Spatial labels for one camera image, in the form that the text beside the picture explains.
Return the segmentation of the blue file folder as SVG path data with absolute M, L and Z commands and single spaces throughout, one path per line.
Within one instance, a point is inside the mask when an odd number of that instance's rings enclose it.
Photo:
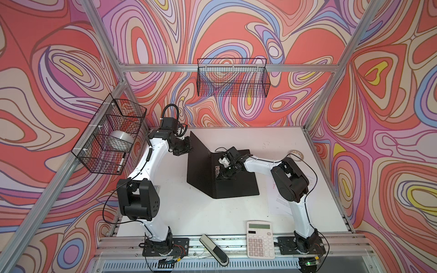
M 243 160 L 249 150 L 231 147 L 224 152 L 211 152 L 190 133 L 192 151 L 188 154 L 187 183 L 213 199 L 258 196 L 256 175 L 248 172 Z

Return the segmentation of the printed paper files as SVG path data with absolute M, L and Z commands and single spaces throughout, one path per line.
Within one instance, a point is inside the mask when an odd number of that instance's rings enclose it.
M 292 216 L 289 202 L 280 195 L 273 178 L 267 180 L 266 190 L 270 214 Z

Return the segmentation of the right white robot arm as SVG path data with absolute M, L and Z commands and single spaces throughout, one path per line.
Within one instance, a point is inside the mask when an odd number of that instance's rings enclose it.
M 310 182 L 293 159 L 285 157 L 280 161 L 272 161 L 257 158 L 252 154 L 231 156 L 227 153 L 221 156 L 218 162 L 219 178 L 230 179 L 242 171 L 271 176 L 279 194 L 289 202 L 295 224 L 296 244 L 309 248 L 319 239 L 318 231 L 313 227 L 306 207 Z

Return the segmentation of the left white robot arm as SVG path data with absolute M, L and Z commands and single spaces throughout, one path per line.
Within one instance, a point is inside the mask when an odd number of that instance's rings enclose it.
M 185 136 L 187 129 L 188 126 L 180 122 L 178 106 L 166 105 L 162 110 L 160 127 L 148 135 L 140 166 L 129 178 L 119 180 L 116 186 L 119 211 L 128 218 L 125 223 L 140 225 L 146 239 L 153 243 L 173 243 L 171 228 L 158 218 L 160 198 L 153 180 L 166 154 L 178 157 L 192 151 L 190 138 Z

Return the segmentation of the marker pen in basket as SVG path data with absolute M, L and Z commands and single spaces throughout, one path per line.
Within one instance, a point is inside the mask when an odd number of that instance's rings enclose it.
M 117 165 L 117 173 L 120 174 L 125 166 L 125 161 L 126 161 L 126 153 L 123 154 L 123 156 L 120 159 L 120 162 Z

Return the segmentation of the white tape roll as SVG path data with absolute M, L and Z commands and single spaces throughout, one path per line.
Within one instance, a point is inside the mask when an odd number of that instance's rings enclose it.
M 293 158 L 297 162 L 301 162 L 304 159 L 304 155 L 298 150 L 290 150 L 287 157 Z

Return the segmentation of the white desk calculator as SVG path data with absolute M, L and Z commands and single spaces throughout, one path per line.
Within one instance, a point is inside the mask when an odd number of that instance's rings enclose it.
M 266 221 L 248 221 L 246 223 L 246 246 L 249 258 L 274 259 L 272 224 Z

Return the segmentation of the grey black stapler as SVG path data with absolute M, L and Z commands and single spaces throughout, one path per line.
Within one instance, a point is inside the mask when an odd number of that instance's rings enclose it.
M 203 234 L 199 241 L 221 266 L 229 265 L 229 257 L 206 234 Z

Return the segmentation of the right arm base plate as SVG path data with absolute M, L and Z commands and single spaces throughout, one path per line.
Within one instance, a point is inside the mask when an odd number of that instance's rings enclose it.
M 298 238 L 278 237 L 274 245 L 279 247 L 282 255 L 323 256 L 326 253 L 324 243 L 318 235 L 307 239 L 300 236 Z

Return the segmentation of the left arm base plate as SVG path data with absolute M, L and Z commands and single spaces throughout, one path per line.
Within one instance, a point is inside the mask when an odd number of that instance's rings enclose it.
M 144 257 L 185 257 L 189 253 L 189 238 L 174 238 L 170 241 L 153 242 L 146 239 L 138 245 Z

